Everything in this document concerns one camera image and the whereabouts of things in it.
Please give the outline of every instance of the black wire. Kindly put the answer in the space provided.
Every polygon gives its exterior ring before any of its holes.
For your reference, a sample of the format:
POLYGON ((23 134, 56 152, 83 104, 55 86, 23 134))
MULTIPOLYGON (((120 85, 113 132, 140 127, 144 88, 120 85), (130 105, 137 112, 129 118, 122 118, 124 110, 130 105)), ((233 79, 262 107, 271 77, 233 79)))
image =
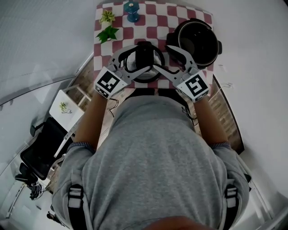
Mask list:
POLYGON ((118 105, 119 105, 119 101, 117 99, 114 98, 110 98, 110 100, 116 101, 116 105, 113 108, 109 109, 109 113, 112 115, 112 117, 114 117, 114 114, 112 113, 112 109, 115 109, 118 105))

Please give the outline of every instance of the sleeve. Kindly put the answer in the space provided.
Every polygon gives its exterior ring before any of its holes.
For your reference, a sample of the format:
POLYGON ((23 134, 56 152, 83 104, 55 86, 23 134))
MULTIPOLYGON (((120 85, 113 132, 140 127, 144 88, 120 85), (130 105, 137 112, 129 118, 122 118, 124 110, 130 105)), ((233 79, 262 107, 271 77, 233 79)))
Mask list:
POLYGON ((237 214, 237 217, 239 217, 244 212, 249 201, 249 185, 243 171, 240 168, 240 164, 236 156, 237 153, 227 145, 218 145, 212 150, 215 155, 224 162, 227 170, 227 178, 228 180, 234 181, 233 184, 238 190, 240 212, 237 214))
POLYGON ((57 185, 53 193, 52 204, 59 220, 70 226, 68 213, 68 192, 73 183, 82 185, 81 173, 85 163, 94 154, 93 148, 83 142, 72 143, 62 163, 57 185))

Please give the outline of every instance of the strap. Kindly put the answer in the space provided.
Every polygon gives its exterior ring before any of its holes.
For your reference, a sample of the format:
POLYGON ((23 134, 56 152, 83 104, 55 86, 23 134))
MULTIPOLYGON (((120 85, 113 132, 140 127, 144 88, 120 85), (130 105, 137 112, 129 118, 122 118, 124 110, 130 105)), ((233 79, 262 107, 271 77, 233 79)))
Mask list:
POLYGON ((237 195, 237 188, 234 185, 228 185, 225 191, 227 211, 223 230, 228 230, 232 226, 236 218, 239 207, 239 199, 237 198, 237 195))
POLYGON ((87 230, 83 210, 83 187, 72 185, 68 193, 68 211, 71 225, 74 230, 87 230))

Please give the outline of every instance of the blue candle holder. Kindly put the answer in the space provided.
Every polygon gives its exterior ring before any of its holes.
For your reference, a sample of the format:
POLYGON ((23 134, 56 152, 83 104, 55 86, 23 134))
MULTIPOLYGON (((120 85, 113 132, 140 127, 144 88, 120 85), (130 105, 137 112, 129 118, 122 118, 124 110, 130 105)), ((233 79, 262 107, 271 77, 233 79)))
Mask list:
POLYGON ((139 3, 129 1, 124 4, 124 11, 128 13, 128 21, 130 22, 137 22, 140 19, 140 15, 137 13, 139 10, 139 3))

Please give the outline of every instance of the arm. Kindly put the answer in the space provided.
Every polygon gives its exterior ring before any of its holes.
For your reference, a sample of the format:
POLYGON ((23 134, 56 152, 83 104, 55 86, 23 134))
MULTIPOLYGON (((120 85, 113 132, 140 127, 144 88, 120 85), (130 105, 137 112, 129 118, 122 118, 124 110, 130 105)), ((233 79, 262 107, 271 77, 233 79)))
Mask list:
POLYGON ((96 150, 106 110, 107 99, 94 92, 76 131, 75 142, 87 142, 96 150))
POLYGON ((208 97, 194 103, 202 138, 208 145, 227 142, 228 138, 209 105, 208 97))

